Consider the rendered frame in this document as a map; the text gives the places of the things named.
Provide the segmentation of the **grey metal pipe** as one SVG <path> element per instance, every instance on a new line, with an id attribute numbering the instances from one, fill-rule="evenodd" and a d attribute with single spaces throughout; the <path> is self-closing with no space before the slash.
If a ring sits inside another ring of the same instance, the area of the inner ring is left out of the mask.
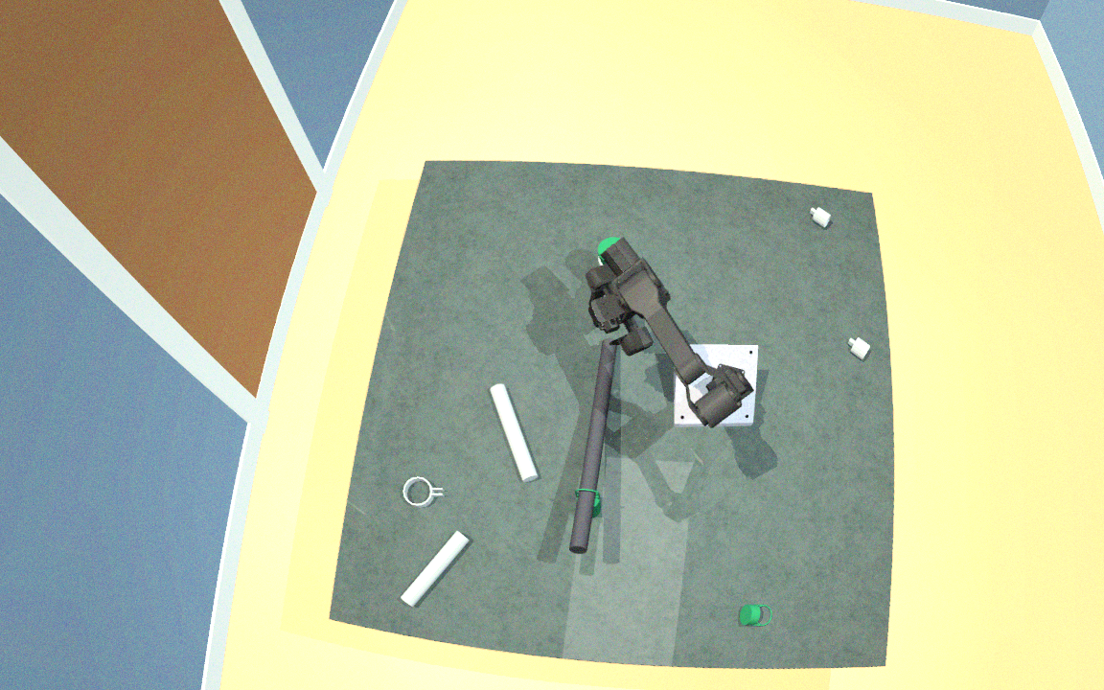
<path id="1" fill-rule="evenodd" d="M 602 340 L 599 355 L 599 375 L 597 375 L 594 407 L 592 407 L 586 457 L 584 457 L 580 488 L 597 491 L 599 485 L 599 464 L 602 443 L 604 443 L 608 407 L 611 405 L 611 388 L 614 365 L 616 365 L 617 344 L 611 344 L 614 339 Z M 577 511 L 575 511 L 573 528 L 571 528 L 570 553 L 587 552 L 588 530 L 594 512 L 596 493 L 578 491 Z"/>

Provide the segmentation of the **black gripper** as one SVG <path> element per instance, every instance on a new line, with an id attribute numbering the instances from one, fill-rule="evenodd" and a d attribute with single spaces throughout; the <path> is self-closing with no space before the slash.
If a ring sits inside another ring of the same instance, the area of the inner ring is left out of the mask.
<path id="1" fill-rule="evenodd" d="M 588 286 L 591 288 L 588 305 L 594 300 L 599 300 L 599 298 L 604 296 L 604 294 L 613 293 L 612 291 L 613 286 L 611 282 L 616 279 L 616 274 L 614 274 L 614 272 L 611 270 L 608 264 L 602 264 L 599 265 L 599 267 L 595 267 L 595 269 L 588 270 L 586 273 L 586 278 L 588 282 Z M 619 305 L 618 300 L 617 302 Z M 619 309 L 623 309 L 620 305 Z M 650 348 L 654 341 L 652 337 L 647 331 L 647 327 L 644 326 L 639 329 L 638 323 L 635 322 L 633 318 L 635 311 L 628 309 L 623 309 L 623 310 L 625 310 L 627 314 L 628 311 L 630 312 L 625 322 L 623 322 L 625 323 L 625 328 L 628 333 L 625 333 L 625 336 L 619 337 L 619 339 L 611 341 L 609 344 L 619 344 L 622 350 L 625 351 L 625 355 L 631 357 L 638 353 L 638 351 L 643 351 L 647 348 Z"/>

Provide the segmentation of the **green cylinder with loop on top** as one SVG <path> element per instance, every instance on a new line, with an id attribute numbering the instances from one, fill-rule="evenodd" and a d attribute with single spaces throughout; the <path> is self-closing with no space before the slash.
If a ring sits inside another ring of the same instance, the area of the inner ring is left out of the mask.
<path id="1" fill-rule="evenodd" d="M 577 491 L 594 491 L 594 490 L 590 490 L 590 489 L 578 489 L 578 490 L 575 490 L 575 495 L 577 495 L 577 499 L 578 499 Z M 599 514 L 599 511 L 601 511 L 599 491 L 594 491 L 594 492 L 596 493 L 596 498 L 595 498 L 595 505 L 594 505 L 594 512 L 592 512 L 592 518 L 594 518 L 597 514 Z"/>

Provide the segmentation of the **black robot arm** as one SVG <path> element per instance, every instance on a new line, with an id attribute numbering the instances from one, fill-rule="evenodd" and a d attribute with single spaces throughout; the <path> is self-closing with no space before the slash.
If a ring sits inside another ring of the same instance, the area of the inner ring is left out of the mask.
<path id="1" fill-rule="evenodd" d="M 616 274 L 616 279 L 611 282 L 613 293 L 590 302 L 588 314 L 594 320 L 594 326 L 609 335 L 619 331 L 619 323 L 625 322 L 630 315 L 623 309 L 638 314 L 638 317 L 647 320 L 665 353 L 676 367 L 676 376 L 686 388 L 688 406 L 694 412 L 696 418 L 702 422 L 702 426 L 713 428 L 723 420 L 730 418 L 732 412 L 741 408 L 742 399 L 752 393 L 753 388 L 745 376 L 746 371 L 722 363 L 716 368 L 705 365 L 702 358 L 694 354 L 691 344 L 667 310 L 667 302 L 671 300 L 669 289 L 664 287 L 647 261 L 639 259 L 625 238 L 619 238 L 599 255 Z M 619 309 L 616 298 L 623 309 Z M 702 373 L 708 373 L 713 379 L 705 385 L 708 393 L 692 402 L 688 384 L 702 376 Z"/>

